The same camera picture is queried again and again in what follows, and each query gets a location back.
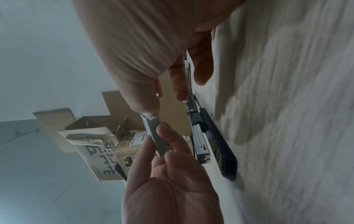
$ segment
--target hand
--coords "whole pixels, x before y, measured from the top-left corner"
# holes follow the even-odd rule
[[[241,0],[73,0],[107,70],[129,106],[155,117],[160,111],[159,76],[169,69],[175,96],[189,85],[183,51],[193,60],[196,84],[213,74],[211,30]]]
[[[129,171],[123,223],[223,223],[219,197],[186,141],[167,125],[156,131],[172,150],[155,156],[155,145],[146,138]]]

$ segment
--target finger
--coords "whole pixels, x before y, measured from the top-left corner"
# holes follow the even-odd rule
[[[155,156],[154,159],[151,162],[151,168],[155,168],[157,166],[166,164],[165,158],[164,157],[159,157],[159,156]]]
[[[191,150],[187,142],[180,134],[178,134],[178,132],[173,130],[171,127],[160,124],[156,128],[156,132],[162,139],[167,141],[173,151],[191,154]]]
[[[160,100],[156,96],[155,80],[143,75],[136,79],[126,76],[119,79],[117,76],[112,78],[132,110],[145,113],[151,118],[160,115]]]
[[[156,147],[150,136],[146,136],[141,149],[136,154],[129,170],[125,199],[128,199],[140,186],[150,179],[151,164]]]
[[[189,96],[189,84],[185,73],[184,54],[178,56],[169,68],[174,96],[177,100],[187,100]]]
[[[190,191],[215,193],[204,167],[192,155],[168,151],[165,154],[165,161],[168,170],[175,168],[184,171],[184,175],[173,177],[181,187]]]
[[[169,123],[167,123],[166,121],[161,122],[161,124],[164,124],[164,125],[166,125],[167,127],[171,127],[171,125],[170,125]]]
[[[155,92],[159,98],[163,97],[163,92],[162,92],[160,80],[155,80]]]
[[[214,72],[211,32],[196,32],[191,42],[196,43],[188,48],[188,53],[194,64],[194,81],[203,86]]]

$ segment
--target white wall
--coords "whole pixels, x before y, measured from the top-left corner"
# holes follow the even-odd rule
[[[99,182],[78,153],[63,153],[35,120],[0,123],[1,224],[121,223],[121,181]]]
[[[0,68],[0,121],[109,115],[101,92],[117,90],[70,0],[0,0]]]

